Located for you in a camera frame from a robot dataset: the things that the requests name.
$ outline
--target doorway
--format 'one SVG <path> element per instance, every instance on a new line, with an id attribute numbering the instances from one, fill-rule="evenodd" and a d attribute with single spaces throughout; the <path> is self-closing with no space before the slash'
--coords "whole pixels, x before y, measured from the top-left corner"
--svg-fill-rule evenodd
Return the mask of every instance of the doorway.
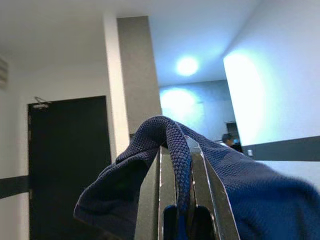
<path id="1" fill-rule="evenodd" d="M 97 239 L 73 211 L 111 163 L 106 97 L 29 104 L 28 120 L 30 239 Z"/>

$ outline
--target ceiling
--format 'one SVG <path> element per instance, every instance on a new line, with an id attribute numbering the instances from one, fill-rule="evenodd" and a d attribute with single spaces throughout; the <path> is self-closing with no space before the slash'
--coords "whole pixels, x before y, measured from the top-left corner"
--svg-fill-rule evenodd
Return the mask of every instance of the ceiling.
<path id="1" fill-rule="evenodd" d="M 159 85 L 226 79 L 223 53 L 262 0 L 1 0 L 0 55 L 26 71 L 105 61 L 102 16 L 149 16 Z M 179 76 L 184 56 L 199 71 Z"/>

